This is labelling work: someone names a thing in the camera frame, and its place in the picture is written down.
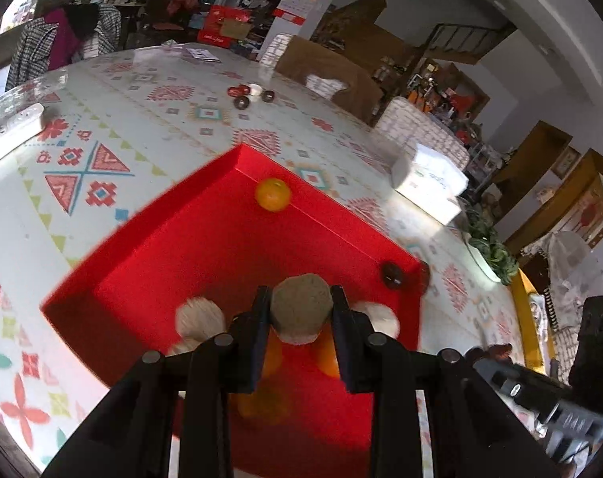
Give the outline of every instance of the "floral tablecloth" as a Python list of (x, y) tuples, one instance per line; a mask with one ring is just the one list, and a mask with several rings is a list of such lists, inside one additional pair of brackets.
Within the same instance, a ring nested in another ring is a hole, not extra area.
[[(430, 264), (421, 350), (509, 342), (514, 361), (523, 362), (509, 291), (485, 277), (458, 231), (393, 191), (389, 161), (367, 126), (256, 63), (211, 51), (221, 63), (194, 60), (181, 47), (153, 47), (68, 67), (66, 86), (39, 100), (46, 129), (0, 162), (0, 418), (41, 468), (106, 388), (39, 304), (109, 233), (238, 143)], [(237, 110), (226, 89), (240, 82), (259, 82), (277, 98)], [(422, 432), (427, 449), (425, 422)], [(423, 464), (431, 471), (427, 451)]]

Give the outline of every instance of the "black garment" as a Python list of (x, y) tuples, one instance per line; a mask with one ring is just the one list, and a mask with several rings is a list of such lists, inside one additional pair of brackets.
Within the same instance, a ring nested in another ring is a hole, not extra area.
[(100, 7), (98, 4), (68, 4), (62, 6), (73, 35), (80, 41), (86, 41), (94, 34), (98, 25)]

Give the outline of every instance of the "framed picture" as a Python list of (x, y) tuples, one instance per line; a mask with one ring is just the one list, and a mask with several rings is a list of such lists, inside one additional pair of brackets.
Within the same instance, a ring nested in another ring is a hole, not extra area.
[(577, 152), (573, 147), (567, 146), (567, 148), (555, 161), (555, 164), (553, 167), (551, 167), (551, 170), (556, 176), (558, 176), (558, 178), (563, 180), (579, 159), (580, 153)]

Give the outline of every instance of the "brown cloth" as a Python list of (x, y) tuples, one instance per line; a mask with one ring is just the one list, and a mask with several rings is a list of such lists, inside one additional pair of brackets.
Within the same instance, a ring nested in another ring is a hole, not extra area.
[(363, 68), (298, 36), (293, 37), (275, 70), (304, 86), (309, 75), (345, 82), (348, 88), (336, 92), (331, 100), (366, 123), (372, 118), (374, 106), (383, 97), (381, 88)]

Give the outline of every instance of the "red tray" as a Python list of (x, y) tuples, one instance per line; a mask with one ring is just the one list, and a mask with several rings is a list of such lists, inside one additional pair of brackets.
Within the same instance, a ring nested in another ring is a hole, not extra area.
[[(280, 178), (292, 201), (262, 209), (256, 183)], [(388, 290), (382, 262), (393, 261), (410, 285)], [(43, 312), (77, 356), (113, 385), (141, 354), (178, 341), (175, 310), (206, 296), (227, 321), (252, 304), (258, 285), (321, 275), (359, 300), (391, 307), (401, 341), (418, 343), (420, 261), (347, 208), (248, 146), (220, 156), (167, 191), (79, 265)], [(370, 395), (347, 394), (317, 368), (310, 345), (284, 345), (269, 379), (283, 387), (290, 416), (276, 426), (230, 417), (233, 464), (269, 478), (363, 477), (371, 432)]]

